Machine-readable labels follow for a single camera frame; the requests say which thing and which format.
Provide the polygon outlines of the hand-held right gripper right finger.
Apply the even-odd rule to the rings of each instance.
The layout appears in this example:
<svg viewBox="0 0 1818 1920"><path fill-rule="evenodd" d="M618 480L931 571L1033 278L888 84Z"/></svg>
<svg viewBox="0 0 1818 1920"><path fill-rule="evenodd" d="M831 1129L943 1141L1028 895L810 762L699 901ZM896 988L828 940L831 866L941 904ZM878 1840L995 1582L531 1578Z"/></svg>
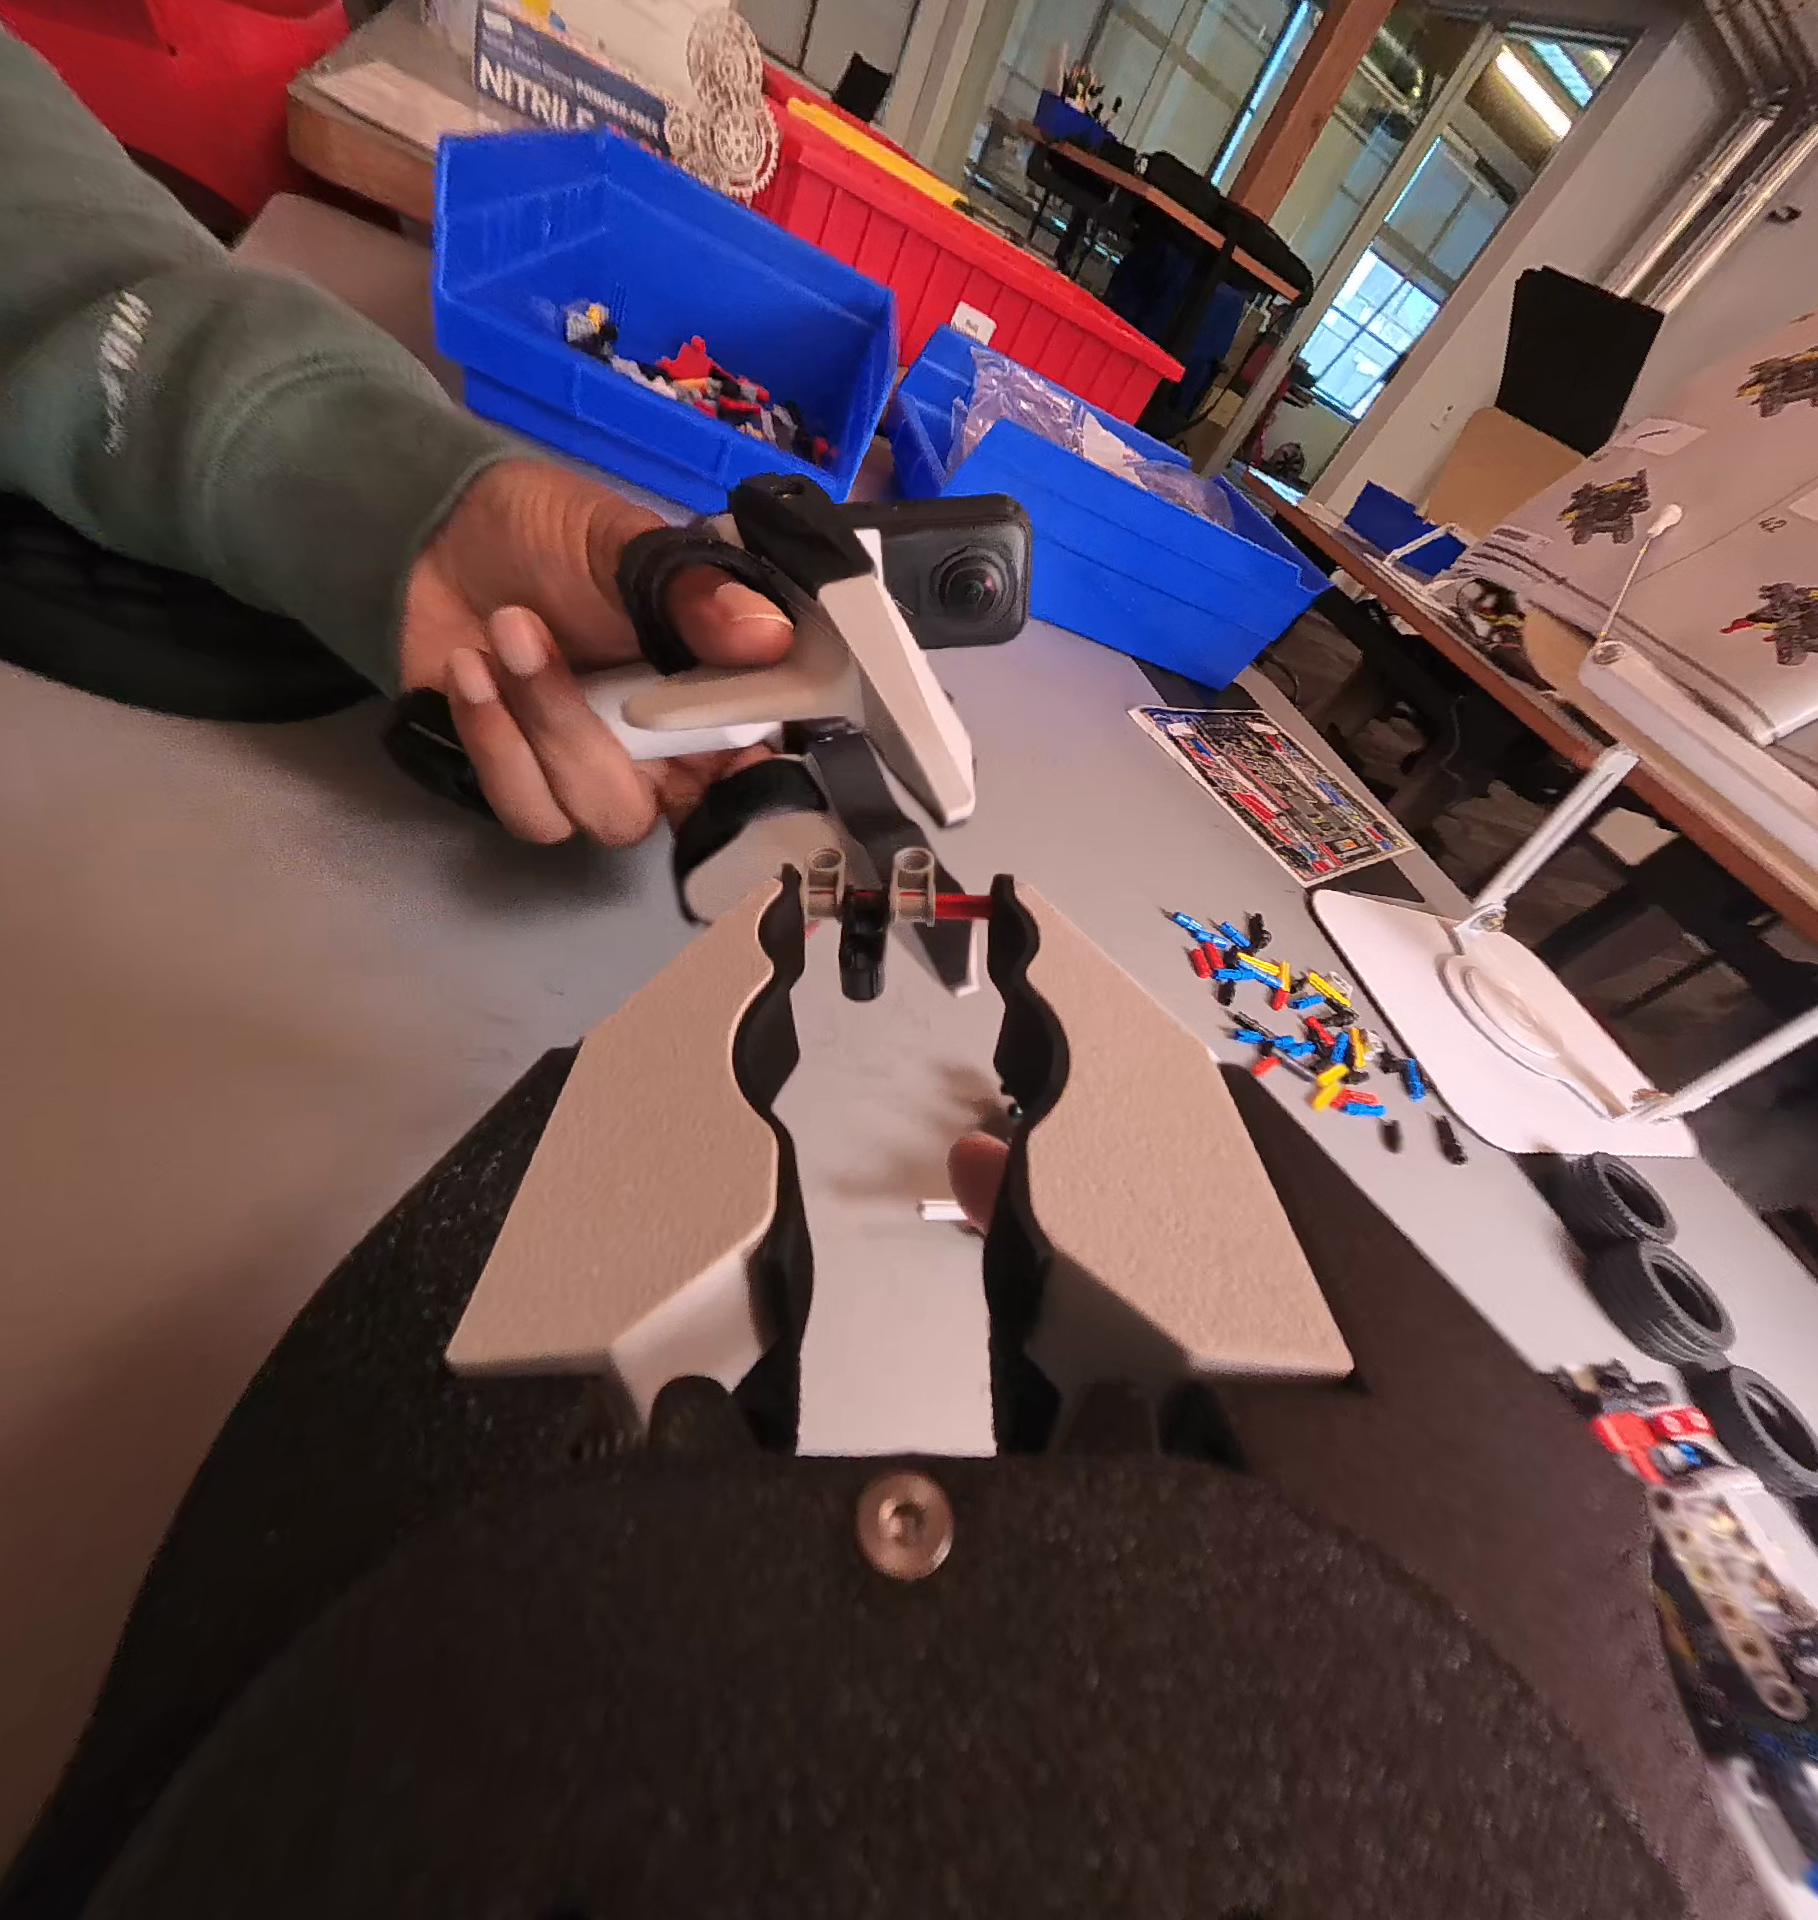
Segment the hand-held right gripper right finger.
<svg viewBox="0 0 1818 1920"><path fill-rule="evenodd" d="M1034 885L1000 873L986 966L1014 1135L985 1249L1001 1389L1042 1420L1354 1354L1209 1042Z"/></svg>

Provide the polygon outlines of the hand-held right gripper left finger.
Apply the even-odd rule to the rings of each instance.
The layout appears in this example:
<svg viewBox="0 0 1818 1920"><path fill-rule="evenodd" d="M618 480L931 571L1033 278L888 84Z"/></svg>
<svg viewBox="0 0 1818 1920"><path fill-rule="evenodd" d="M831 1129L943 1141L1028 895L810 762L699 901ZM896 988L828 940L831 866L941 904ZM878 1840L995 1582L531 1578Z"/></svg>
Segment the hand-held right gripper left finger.
<svg viewBox="0 0 1818 1920"><path fill-rule="evenodd" d="M770 1107L797 1060L800 880L752 888L582 1035L444 1363L597 1378L648 1421L682 1378L735 1391L777 1345L754 1260L777 1224ZM777 1016L777 1064L752 1020Z"/></svg>

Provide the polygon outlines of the person's left forearm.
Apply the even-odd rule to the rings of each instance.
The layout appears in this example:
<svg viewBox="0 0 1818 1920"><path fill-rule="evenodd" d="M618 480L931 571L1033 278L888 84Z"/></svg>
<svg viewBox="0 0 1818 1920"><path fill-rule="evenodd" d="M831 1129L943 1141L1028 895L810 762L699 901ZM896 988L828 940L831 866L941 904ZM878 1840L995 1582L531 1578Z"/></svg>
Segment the person's left forearm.
<svg viewBox="0 0 1818 1920"><path fill-rule="evenodd" d="M387 332L236 262L0 23L0 493L396 691L412 563L509 454Z"/></svg>

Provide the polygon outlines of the pile of coloured lego pins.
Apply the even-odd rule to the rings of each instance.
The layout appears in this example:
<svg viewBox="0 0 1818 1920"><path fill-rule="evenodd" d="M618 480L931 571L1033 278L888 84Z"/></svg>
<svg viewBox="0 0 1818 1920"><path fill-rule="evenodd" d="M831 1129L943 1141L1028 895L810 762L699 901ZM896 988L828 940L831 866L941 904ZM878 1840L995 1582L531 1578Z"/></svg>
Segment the pile of coloured lego pins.
<svg viewBox="0 0 1818 1920"><path fill-rule="evenodd" d="M1227 1018L1229 1041L1257 1078L1300 1084L1314 1114L1349 1115L1402 1152L1416 1115L1449 1166L1468 1145L1422 1060L1334 966L1298 966L1273 944L1264 914L1242 919L1162 911L1188 944L1188 963Z"/></svg>

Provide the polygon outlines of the blue bin with lego pieces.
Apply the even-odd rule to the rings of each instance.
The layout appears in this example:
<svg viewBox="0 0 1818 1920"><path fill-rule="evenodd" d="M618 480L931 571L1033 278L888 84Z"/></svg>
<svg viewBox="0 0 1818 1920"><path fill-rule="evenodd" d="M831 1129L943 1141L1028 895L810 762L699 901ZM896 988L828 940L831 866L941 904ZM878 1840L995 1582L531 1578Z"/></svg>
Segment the blue bin with lego pieces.
<svg viewBox="0 0 1818 1920"><path fill-rule="evenodd" d="M884 284L607 131L447 139L432 303L474 413L697 514L765 471L849 499L896 384ZM800 415L828 463L567 346L581 303L607 310L637 364L702 342Z"/></svg>

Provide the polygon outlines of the lego car chassis assembly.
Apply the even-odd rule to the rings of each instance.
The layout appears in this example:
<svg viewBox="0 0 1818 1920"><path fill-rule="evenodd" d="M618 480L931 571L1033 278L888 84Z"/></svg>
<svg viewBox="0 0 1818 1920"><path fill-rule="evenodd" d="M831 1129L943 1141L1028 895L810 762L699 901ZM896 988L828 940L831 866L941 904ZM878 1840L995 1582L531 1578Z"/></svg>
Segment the lego car chassis assembly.
<svg viewBox="0 0 1818 1920"><path fill-rule="evenodd" d="M1763 1482L1654 1379L1607 1363L1551 1381L1641 1481L1685 1713L1762 1859L1818 1910L1818 1602L1771 1533Z"/></svg>

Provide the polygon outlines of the person's left hand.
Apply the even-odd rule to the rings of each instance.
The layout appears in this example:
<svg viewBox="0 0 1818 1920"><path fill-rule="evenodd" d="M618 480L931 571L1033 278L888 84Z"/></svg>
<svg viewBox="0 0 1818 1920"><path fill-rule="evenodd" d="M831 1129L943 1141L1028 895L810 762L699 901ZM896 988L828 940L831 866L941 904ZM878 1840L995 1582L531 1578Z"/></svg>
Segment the person's left hand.
<svg viewBox="0 0 1818 1920"><path fill-rule="evenodd" d="M658 524L579 471L504 461L411 569L401 685L442 693L491 811L522 841L632 847L770 756L754 743L640 762L582 698L579 673L641 658L618 566Z"/></svg>

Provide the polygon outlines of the clear plastic bag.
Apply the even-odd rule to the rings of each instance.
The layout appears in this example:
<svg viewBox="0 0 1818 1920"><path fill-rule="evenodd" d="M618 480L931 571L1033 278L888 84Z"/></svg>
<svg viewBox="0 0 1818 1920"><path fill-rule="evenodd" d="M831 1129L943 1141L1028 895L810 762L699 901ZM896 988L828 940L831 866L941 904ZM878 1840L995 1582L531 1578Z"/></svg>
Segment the clear plastic bag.
<svg viewBox="0 0 1818 1920"><path fill-rule="evenodd" d="M944 477L1001 426L1028 434L1042 445L1066 452L1182 511L1229 530L1235 508L1226 482L1199 476L1176 445L1120 426L1089 403L992 348L969 343L969 392L950 408Z"/></svg>

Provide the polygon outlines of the white book stand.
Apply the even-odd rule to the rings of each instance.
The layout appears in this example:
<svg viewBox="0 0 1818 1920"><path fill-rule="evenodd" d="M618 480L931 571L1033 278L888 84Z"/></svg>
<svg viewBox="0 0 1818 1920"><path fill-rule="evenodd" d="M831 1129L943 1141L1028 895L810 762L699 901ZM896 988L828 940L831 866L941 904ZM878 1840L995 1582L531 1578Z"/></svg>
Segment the white book stand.
<svg viewBox="0 0 1818 1920"><path fill-rule="evenodd" d="M1643 732L1818 869L1818 789L1714 718L1634 646L1600 634L1583 696ZM1457 914L1322 890L1311 911L1354 980L1477 1139L1512 1155L1701 1154L1691 1115L1818 1039L1818 1002L1678 1091L1651 1084L1603 1024L1507 931L1512 899L1641 764L1610 741Z"/></svg>

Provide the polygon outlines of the yellow plastic strip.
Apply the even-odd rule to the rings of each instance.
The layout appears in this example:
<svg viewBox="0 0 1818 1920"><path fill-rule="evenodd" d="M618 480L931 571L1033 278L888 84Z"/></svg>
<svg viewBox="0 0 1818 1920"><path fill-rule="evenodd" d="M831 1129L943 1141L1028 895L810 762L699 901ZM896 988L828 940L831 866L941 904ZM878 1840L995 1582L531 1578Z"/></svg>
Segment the yellow plastic strip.
<svg viewBox="0 0 1818 1920"><path fill-rule="evenodd" d="M853 119L845 109L802 95L789 96L783 106L797 122L823 131L825 139L902 187L914 189L938 206L951 209L965 207L968 197L961 190L926 172L922 163L906 155L892 140L884 139L870 123Z"/></svg>

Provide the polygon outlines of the disposable glove box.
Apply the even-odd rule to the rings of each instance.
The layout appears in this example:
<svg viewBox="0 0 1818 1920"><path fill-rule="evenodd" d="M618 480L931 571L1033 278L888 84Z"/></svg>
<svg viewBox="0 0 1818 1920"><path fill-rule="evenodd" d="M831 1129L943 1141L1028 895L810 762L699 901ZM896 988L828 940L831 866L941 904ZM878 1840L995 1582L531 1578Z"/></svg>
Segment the disposable glove box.
<svg viewBox="0 0 1818 1920"><path fill-rule="evenodd" d="M524 5L480 3L471 84L492 106L548 131L610 131L666 157L666 96L625 68L539 26Z"/></svg>

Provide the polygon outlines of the wooden edged side table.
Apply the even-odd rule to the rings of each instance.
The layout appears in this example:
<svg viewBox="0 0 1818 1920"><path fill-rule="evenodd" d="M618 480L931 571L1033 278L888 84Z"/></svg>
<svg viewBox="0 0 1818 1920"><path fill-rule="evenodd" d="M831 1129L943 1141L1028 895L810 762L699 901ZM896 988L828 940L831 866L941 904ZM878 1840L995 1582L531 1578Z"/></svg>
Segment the wooden edged side table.
<svg viewBox="0 0 1818 1920"><path fill-rule="evenodd" d="M1345 524L1323 524L1300 503L1288 499L1257 471L1239 476L1242 493L1259 508L1302 545L1311 560L1332 563L1375 597L1387 611L1402 618L1419 636L1427 654L1444 660L1456 673L1492 698L1515 722L1569 761L1587 771L1609 741L1624 741L1641 756L1627 774L1627 785L1651 803L1666 823L1707 852L1737 881L1775 908L1811 947L1818 948L1818 869L1771 828L1743 813L1689 767L1668 756L1656 743L1604 710L1600 727L1593 728L1587 707L1567 707L1515 682L1484 660L1472 645L1405 584L1402 573L1376 560L1356 543Z"/></svg>

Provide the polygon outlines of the open cardboard box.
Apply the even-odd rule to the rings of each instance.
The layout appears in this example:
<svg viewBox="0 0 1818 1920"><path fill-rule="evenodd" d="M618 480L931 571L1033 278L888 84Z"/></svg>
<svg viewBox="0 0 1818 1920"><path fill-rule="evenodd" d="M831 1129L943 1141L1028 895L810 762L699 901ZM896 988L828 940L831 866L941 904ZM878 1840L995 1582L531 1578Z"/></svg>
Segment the open cardboard box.
<svg viewBox="0 0 1818 1920"><path fill-rule="evenodd" d="M1525 271L1497 398L1466 420L1424 515L1477 541L1569 477L1617 432L1664 323L1664 310L1587 280Z"/></svg>

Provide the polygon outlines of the red plastic container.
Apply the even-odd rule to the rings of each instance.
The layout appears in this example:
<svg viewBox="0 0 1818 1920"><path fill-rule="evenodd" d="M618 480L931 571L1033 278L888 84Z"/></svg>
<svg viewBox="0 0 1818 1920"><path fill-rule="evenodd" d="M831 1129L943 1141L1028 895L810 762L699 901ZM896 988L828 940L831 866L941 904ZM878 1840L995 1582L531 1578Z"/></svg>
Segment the red plastic container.
<svg viewBox="0 0 1818 1920"><path fill-rule="evenodd" d="M350 34L344 3L0 3L0 20L125 148L247 217L303 184L289 84Z"/></svg>

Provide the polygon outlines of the silver ventilation duct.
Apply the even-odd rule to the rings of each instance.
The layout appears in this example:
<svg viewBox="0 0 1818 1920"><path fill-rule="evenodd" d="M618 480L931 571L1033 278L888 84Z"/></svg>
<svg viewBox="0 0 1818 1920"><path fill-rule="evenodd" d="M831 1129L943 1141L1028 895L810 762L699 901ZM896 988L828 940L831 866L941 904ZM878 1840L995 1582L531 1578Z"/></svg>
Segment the silver ventilation duct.
<svg viewBox="0 0 1818 1920"><path fill-rule="evenodd" d="M1818 3L1692 11L1737 76L1740 104L1604 283L1610 295L1664 314L1707 283L1818 152Z"/></svg>

